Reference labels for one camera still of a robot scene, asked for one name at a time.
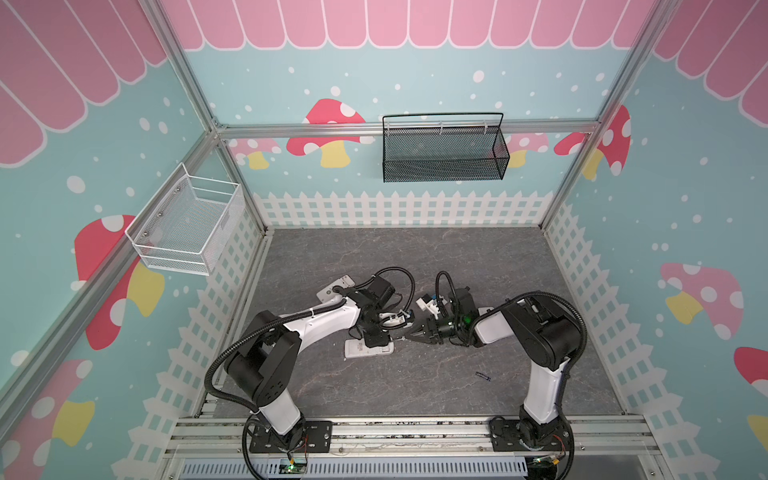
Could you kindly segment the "aluminium frame post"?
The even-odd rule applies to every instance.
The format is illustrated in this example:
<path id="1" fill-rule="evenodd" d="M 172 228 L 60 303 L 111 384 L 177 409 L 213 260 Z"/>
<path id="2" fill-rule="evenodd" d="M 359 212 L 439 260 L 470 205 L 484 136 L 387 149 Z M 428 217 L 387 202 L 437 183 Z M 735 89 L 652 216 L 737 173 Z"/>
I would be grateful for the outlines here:
<path id="1" fill-rule="evenodd" d="M 188 61 L 186 53 L 176 34 L 166 8 L 161 1 L 140 1 L 140 5 L 146 14 L 148 21 L 158 38 L 159 43 L 167 54 L 167 58 L 173 67 L 174 73 L 203 127 L 203 145 L 211 150 L 216 149 L 228 177 L 242 187 L 246 211 L 253 217 L 257 229 L 262 236 L 268 234 L 258 207 L 254 201 L 252 192 L 246 185 L 242 171 L 234 156 L 228 149 L 228 143 L 223 138 L 224 125 L 213 114 L 208 99 Z"/>

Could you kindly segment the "black mesh wall basket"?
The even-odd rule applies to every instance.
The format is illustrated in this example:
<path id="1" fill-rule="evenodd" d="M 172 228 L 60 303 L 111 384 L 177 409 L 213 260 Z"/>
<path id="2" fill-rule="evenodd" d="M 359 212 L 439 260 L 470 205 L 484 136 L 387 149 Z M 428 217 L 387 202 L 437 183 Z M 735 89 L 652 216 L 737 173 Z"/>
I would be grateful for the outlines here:
<path id="1" fill-rule="evenodd" d="M 511 158 L 503 120 L 499 112 L 383 116 L 383 181 L 502 180 Z"/>

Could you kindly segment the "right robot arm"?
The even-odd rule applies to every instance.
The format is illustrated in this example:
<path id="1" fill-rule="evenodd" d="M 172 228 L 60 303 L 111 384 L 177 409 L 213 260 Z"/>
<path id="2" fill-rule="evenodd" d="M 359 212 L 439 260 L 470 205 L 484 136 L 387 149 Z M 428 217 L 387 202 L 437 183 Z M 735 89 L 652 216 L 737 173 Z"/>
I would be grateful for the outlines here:
<path id="1" fill-rule="evenodd" d="M 569 447 L 566 438 L 571 430 L 563 413 L 563 397 L 570 371 L 587 346 L 586 323 L 569 301 L 532 291 L 481 309 L 469 288 L 457 288 L 450 275 L 441 271 L 435 293 L 419 298 L 417 306 L 424 316 L 406 330 L 407 340 L 480 348 L 514 338 L 528 356 L 529 384 L 518 418 L 489 421 L 496 450 Z"/>

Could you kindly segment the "white remote with batteries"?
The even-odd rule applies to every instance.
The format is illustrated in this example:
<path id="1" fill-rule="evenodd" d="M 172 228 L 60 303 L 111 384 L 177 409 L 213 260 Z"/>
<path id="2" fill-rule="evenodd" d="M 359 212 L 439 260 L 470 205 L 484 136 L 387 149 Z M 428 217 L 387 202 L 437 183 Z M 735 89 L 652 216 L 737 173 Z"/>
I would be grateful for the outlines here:
<path id="1" fill-rule="evenodd" d="M 318 291 L 316 297 L 321 303 L 326 303 L 354 286 L 354 280 L 349 275 L 343 275 Z"/>

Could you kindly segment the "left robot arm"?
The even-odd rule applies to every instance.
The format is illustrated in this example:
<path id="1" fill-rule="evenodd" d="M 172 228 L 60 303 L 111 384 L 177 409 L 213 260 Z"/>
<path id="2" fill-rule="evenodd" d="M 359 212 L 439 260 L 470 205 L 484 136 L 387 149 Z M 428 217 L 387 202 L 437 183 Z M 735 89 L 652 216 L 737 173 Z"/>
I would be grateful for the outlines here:
<path id="1" fill-rule="evenodd" d="M 410 283 L 405 306 L 396 313 L 387 310 L 395 288 L 383 275 L 390 272 L 404 274 Z M 317 306 L 283 316 L 258 313 L 243 336 L 208 367 L 206 393 L 247 408 L 279 436 L 294 433 L 304 421 L 288 391 L 299 355 L 332 334 L 350 330 L 367 349 L 388 347 L 390 332 L 408 323 L 415 287 L 410 271 L 390 266 L 360 284 L 333 286 L 331 297 Z"/>

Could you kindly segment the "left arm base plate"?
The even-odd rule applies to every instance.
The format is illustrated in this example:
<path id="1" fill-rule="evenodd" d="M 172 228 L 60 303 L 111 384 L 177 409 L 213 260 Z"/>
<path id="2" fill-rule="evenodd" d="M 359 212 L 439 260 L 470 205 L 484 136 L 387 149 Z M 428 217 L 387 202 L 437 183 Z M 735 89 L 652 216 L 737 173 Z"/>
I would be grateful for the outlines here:
<path id="1" fill-rule="evenodd" d="M 249 434 L 248 451 L 254 454 L 329 453 L 333 432 L 331 421 L 301 420 L 288 433 L 257 425 Z"/>

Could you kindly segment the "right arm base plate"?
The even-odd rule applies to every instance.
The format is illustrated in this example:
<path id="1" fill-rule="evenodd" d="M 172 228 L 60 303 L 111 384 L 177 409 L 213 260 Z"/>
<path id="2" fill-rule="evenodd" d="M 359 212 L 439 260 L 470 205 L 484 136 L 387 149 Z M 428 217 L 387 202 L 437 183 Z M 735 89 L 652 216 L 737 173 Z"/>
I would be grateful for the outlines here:
<path id="1" fill-rule="evenodd" d="M 565 453 L 573 436 L 570 425 L 560 418 L 540 425 L 529 418 L 520 420 L 496 416 L 488 422 L 488 428 L 495 452 Z"/>

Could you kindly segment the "white remote with green buttons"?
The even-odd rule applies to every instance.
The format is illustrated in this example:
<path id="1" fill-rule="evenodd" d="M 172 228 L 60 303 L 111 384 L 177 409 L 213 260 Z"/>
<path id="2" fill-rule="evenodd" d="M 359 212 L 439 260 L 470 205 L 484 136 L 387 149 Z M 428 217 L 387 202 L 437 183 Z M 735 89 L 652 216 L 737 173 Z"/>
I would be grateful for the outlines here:
<path id="1" fill-rule="evenodd" d="M 348 339 L 344 343 L 344 358 L 367 358 L 375 356 L 390 355 L 394 352 L 394 343 L 390 341 L 385 346 L 368 347 L 365 342 L 360 339 Z"/>

